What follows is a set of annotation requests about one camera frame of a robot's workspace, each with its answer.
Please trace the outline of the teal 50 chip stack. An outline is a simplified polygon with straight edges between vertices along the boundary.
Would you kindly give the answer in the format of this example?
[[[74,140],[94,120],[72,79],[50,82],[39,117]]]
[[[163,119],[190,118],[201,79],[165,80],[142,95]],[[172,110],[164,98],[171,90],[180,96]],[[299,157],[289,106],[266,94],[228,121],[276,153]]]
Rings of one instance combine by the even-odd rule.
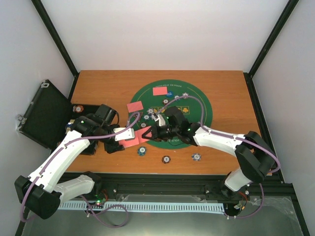
[[[146,149],[145,147],[140,147],[140,148],[138,149],[138,151],[137,151],[137,154],[138,154],[139,156],[144,156],[144,155],[146,154],[146,152],[147,152],[147,149]]]

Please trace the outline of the blue small blind button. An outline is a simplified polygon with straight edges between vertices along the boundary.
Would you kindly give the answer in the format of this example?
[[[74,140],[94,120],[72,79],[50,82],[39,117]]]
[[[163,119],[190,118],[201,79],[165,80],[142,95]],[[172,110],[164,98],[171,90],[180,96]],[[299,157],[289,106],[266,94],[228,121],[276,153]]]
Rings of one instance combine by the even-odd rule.
[[[173,97],[174,94],[173,94],[173,92],[170,91],[170,92],[168,92],[165,96],[170,98],[170,97]]]

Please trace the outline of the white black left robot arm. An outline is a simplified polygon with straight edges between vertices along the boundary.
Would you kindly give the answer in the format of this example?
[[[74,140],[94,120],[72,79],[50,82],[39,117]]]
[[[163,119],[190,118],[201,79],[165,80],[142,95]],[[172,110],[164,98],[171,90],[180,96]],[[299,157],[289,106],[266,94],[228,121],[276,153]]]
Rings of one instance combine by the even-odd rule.
[[[108,154],[124,150],[115,139],[112,124],[118,113],[107,105],[100,105],[94,114],[75,119],[70,131],[47,160],[28,177],[19,176],[15,189],[21,203],[20,219],[27,222],[24,210],[28,208],[42,219],[51,217],[58,207],[79,195],[97,198],[102,194],[101,178],[92,172],[59,183],[60,178],[76,157],[93,141],[101,141]]]

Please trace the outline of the red card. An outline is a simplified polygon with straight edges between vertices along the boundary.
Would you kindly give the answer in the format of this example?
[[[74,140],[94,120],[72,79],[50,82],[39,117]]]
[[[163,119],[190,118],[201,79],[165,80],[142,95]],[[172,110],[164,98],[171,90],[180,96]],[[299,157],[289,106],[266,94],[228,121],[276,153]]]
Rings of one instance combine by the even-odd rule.
[[[168,94],[167,87],[154,87],[153,88],[153,96],[167,95],[167,94]]]
[[[127,110],[129,113],[137,112],[143,110],[143,104],[141,101],[136,101],[132,103],[128,103],[127,105]]]

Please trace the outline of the brown 100 chip stack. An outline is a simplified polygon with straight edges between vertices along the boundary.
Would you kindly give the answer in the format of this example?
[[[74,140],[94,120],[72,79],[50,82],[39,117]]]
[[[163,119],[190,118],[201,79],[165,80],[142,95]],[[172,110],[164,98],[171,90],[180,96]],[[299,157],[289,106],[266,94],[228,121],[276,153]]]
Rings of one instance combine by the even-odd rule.
[[[168,164],[169,162],[170,162],[170,160],[171,160],[171,158],[170,158],[170,156],[164,156],[163,158],[162,158],[162,163],[163,164]]]

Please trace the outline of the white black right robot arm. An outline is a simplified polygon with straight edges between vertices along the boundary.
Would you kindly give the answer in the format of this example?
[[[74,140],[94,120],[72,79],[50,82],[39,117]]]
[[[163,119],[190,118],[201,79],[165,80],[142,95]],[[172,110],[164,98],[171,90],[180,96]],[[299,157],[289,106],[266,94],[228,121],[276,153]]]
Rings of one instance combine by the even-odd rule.
[[[143,139],[155,142],[174,137],[196,147],[214,148],[236,157],[239,168],[229,173],[218,189],[225,198],[231,198],[242,187],[262,183],[268,173],[279,170],[274,152],[256,132],[231,134],[211,129],[200,122],[189,122],[177,107],[170,107],[161,116],[152,114],[154,125],[142,134]]]

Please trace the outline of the blue 10 chip stack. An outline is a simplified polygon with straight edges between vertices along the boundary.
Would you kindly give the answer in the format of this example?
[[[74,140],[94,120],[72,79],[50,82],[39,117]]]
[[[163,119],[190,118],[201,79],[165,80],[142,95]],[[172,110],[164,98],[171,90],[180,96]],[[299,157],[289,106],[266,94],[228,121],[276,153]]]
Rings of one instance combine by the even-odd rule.
[[[192,156],[193,161],[200,161],[201,160],[201,155],[199,153],[194,153]]]

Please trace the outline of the red playing card deck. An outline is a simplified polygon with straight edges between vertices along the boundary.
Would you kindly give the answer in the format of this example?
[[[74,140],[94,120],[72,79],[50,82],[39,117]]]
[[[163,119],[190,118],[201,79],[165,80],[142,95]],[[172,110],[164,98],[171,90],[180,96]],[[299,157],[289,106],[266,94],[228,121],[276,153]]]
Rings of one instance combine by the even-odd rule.
[[[135,134],[135,138],[134,139],[121,140],[121,141],[119,141],[119,144],[122,145],[124,148],[129,148],[129,147],[132,147],[132,146],[139,145],[140,142],[139,142],[139,138],[138,138],[137,132],[135,131],[134,134]]]

